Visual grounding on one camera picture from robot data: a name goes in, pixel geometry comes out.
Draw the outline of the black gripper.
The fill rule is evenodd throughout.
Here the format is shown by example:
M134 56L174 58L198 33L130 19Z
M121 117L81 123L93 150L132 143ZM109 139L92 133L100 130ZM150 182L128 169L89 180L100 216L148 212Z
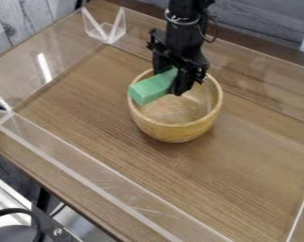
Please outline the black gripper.
M177 69L170 88L176 96L189 91L194 82L202 83L206 76L209 60L201 53L206 24L206 13L198 13L192 19L166 13L166 28L154 27L149 31L153 73L157 75L173 67Z

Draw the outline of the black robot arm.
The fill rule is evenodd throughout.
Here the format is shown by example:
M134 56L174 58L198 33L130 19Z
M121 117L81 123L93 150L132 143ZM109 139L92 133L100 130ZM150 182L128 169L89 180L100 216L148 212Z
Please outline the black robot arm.
M216 0L170 0L165 9L166 29L150 29L148 48L152 51L152 67L156 74L172 68L176 76L169 93L182 95L202 83L209 69L209 60L201 52L208 21L208 8Z

